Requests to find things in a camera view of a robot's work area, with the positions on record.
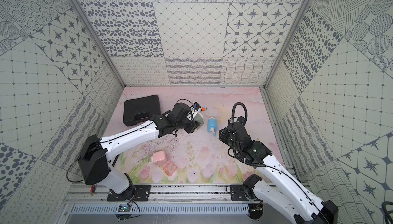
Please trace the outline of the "blue pencil sharpener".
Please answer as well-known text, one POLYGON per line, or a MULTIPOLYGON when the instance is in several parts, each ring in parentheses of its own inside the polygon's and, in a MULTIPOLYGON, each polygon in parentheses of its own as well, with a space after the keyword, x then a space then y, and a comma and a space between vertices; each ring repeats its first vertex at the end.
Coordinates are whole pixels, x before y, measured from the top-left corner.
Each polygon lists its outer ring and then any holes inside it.
POLYGON ((216 118, 210 117, 208 119, 207 131, 211 135, 213 135, 214 137, 216 136, 216 133, 217 133, 217 120, 216 120, 216 118))

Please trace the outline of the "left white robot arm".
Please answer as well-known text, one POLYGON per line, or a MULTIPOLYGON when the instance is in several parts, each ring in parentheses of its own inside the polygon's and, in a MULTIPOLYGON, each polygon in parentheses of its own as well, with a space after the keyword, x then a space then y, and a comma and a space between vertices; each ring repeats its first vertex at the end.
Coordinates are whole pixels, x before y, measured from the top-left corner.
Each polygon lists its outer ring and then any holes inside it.
POLYGON ((177 102, 172 110, 155 115, 142 125, 124 132, 102 138, 89 136, 77 159, 82 181, 88 186, 105 186, 119 195, 132 191, 131 179, 116 170, 110 160, 142 143, 175 135, 182 129, 189 134, 193 133, 203 125, 201 111, 202 107, 198 103, 188 106, 177 102))

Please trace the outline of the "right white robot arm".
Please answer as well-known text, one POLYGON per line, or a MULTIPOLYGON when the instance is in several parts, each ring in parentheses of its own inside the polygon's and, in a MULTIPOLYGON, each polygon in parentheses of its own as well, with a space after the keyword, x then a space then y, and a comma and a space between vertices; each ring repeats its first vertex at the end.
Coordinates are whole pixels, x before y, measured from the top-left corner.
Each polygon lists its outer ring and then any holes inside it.
POLYGON ((269 204, 293 224, 336 224, 338 207, 330 200, 322 200, 294 177, 260 141, 252 140, 245 129, 244 117, 231 118, 219 131, 219 139, 227 144, 233 156, 252 166, 276 188, 253 174, 243 182, 246 197, 269 204))

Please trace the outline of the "pink pencil sharpener near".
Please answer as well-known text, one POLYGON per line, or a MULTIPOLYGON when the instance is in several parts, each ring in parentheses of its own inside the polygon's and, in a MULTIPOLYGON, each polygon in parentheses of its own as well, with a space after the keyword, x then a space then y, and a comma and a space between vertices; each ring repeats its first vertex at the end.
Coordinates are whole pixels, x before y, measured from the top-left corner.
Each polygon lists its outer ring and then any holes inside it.
POLYGON ((161 150, 154 152, 151 156, 151 162, 155 165, 163 165, 167 162, 167 156, 165 151, 161 150))

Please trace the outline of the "pink transparent tray near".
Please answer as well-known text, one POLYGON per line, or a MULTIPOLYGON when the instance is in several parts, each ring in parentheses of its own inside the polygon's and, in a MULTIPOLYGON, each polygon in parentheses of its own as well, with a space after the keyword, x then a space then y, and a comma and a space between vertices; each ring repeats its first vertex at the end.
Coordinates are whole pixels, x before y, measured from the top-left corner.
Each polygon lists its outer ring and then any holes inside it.
POLYGON ((163 171, 170 177, 172 176, 175 171, 177 170, 177 165, 170 161, 166 166, 164 166, 163 171))

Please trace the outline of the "black plastic tool case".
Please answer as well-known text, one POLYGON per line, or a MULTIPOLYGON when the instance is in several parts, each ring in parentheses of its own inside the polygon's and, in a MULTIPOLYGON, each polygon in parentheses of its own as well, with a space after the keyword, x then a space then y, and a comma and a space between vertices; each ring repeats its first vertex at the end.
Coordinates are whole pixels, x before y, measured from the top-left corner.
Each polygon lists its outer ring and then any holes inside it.
POLYGON ((158 95, 130 99, 124 102, 123 123, 125 126, 134 126, 159 114, 161 108, 158 95))

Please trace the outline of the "pink floral table mat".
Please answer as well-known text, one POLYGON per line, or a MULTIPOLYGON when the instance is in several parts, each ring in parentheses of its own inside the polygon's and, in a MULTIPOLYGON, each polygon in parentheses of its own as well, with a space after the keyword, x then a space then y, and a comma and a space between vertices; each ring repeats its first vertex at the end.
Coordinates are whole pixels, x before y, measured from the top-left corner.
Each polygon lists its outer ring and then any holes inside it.
MULTIPOLYGON (((286 163, 259 88, 127 87, 118 99, 104 135, 126 130, 123 123, 125 101, 151 95, 158 95, 163 112, 171 110, 178 101, 199 103, 207 108, 202 111, 204 121, 216 118, 218 129, 227 126, 232 113, 247 114, 246 130, 250 137, 263 142, 281 163, 286 163)), ((180 130, 177 136, 142 143, 122 153, 115 168, 136 183, 240 183, 256 172, 253 167, 233 159, 228 146, 211 135, 205 125, 192 134, 180 130), (165 151, 167 162, 155 165, 151 156, 161 150, 165 151), (163 168, 170 161, 177 165, 177 170, 169 177, 163 168)))

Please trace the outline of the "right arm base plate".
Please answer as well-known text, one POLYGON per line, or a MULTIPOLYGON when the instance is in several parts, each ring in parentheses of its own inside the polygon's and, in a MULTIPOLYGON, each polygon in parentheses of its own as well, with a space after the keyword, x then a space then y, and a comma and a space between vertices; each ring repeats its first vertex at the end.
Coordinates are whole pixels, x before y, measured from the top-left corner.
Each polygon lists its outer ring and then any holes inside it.
POLYGON ((244 185, 230 185, 229 194, 232 201, 255 201, 256 197, 252 190, 244 185))

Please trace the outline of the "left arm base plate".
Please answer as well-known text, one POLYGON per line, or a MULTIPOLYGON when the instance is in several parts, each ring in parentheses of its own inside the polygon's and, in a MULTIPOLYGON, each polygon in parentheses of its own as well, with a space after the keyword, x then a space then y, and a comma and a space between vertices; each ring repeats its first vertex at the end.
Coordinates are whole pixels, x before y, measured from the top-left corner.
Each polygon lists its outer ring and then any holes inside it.
POLYGON ((148 201, 150 195, 151 185, 130 185, 122 193, 115 193, 114 190, 110 189, 107 201, 126 201, 126 200, 134 200, 134 201, 148 201))

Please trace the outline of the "aluminium mounting rail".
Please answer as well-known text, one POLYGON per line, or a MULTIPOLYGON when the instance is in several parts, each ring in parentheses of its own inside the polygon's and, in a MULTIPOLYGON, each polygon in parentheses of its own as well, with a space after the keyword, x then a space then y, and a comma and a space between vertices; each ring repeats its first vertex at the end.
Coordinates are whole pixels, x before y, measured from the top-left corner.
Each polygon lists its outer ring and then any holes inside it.
MULTIPOLYGON (((228 184, 147 184, 151 185, 148 201, 136 202, 212 202, 221 203, 232 201, 228 184)), ((68 204, 99 204, 109 203, 107 196, 109 189, 104 186, 90 187, 84 184, 73 184, 66 194, 65 203, 68 204)))

